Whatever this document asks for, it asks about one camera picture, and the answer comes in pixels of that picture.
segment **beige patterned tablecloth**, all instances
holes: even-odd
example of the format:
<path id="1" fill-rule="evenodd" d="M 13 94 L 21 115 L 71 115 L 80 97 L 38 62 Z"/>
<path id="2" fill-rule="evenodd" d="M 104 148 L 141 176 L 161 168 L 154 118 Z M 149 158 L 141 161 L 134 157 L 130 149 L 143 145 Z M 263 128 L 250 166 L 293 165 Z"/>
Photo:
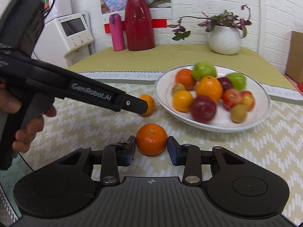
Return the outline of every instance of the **beige patterned tablecloth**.
<path id="1" fill-rule="evenodd" d="M 154 94 L 153 85 L 111 84 L 128 94 Z M 299 225 L 303 221 L 303 107 L 272 101 L 272 112 L 262 124 L 246 132 L 223 134 L 207 132 L 186 125 L 159 104 L 150 116 L 121 111 L 115 113 L 74 100 L 56 100 L 58 115 L 48 118 L 24 158 L 38 169 L 82 146 L 93 150 L 123 141 L 146 123 L 161 125 L 180 143 L 191 143 L 204 150 L 223 146 L 240 156 L 280 175 L 288 183 L 290 197 L 283 214 Z M 211 177 L 209 166 L 203 166 L 203 179 Z M 120 176 L 180 176 L 184 167 L 174 167 L 168 152 L 146 157 L 136 150 L 131 166 L 120 168 Z M 98 179 L 100 166 L 93 178 Z"/>

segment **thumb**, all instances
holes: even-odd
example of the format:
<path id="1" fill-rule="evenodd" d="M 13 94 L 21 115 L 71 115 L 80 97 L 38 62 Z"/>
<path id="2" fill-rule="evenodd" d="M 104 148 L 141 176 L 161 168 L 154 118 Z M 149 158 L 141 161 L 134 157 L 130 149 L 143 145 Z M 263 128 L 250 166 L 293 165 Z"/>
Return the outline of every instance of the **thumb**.
<path id="1" fill-rule="evenodd" d="M 0 89 L 0 109 L 6 113 L 16 113 L 21 108 L 21 102 L 5 89 Z"/>

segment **pink water bottle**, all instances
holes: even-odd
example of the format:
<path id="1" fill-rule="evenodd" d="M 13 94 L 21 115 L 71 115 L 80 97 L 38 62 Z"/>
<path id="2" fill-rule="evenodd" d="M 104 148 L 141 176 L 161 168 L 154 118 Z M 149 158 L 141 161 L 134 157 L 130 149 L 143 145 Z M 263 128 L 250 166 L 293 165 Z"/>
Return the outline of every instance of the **pink water bottle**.
<path id="1" fill-rule="evenodd" d="M 112 34 L 112 41 L 114 51 L 120 51 L 125 49 L 121 16 L 117 13 L 112 14 L 109 17 L 109 28 Z"/>

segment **brown box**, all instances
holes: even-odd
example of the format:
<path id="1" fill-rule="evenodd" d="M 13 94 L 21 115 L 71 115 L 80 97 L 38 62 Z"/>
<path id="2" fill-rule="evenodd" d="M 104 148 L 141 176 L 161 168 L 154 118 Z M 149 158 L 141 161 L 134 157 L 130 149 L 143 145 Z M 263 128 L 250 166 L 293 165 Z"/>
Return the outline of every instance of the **brown box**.
<path id="1" fill-rule="evenodd" d="M 303 83 L 303 33 L 292 31 L 285 73 L 296 83 Z"/>

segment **tangerine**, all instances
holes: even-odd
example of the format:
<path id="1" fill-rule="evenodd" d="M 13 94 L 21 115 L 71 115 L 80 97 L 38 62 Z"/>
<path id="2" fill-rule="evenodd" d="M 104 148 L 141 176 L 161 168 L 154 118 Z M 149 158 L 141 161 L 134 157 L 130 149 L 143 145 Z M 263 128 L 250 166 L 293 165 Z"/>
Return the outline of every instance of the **tangerine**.
<path id="1" fill-rule="evenodd" d="M 187 112 L 194 98 L 187 90 L 179 90 L 174 94 L 172 99 L 173 106 L 180 112 Z"/>
<path id="2" fill-rule="evenodd" d="M 142 95 L 139 98 L 142 99 L 142 100 L 145 100 L 147 102 L 147 105 L 148 105 L 147 111 L 144 114 L 142 114 L 141 116 L 144 117 L 144 116 L 152 114 L 155 110 L 155 100 L 154 100 L 154 98 L 150 95 Z"/>
<path id="3" fill-rule="evenodd" d="M 192 76 L 192 70 L 190 69 L 182 69 L 178 71 L 175 77 L 176 83 L 181 83 L 185 86 L 186 90 L 192 90 L 197 81 Z"/>
<path id="4" fill-rule="evenodd" d="M 160 154 L 166 148 L 167 133 L 157 124 L 146 124 L 137 131 L 136 145 L 143 154 Z"/>
<path id="5" fill-rule="evenodd" d="M 223 95 L 223 88 L 218 79 L 206 76 L 201 79 L 196 92 L 197 96 L 208 96 L 217 103 Z"/>

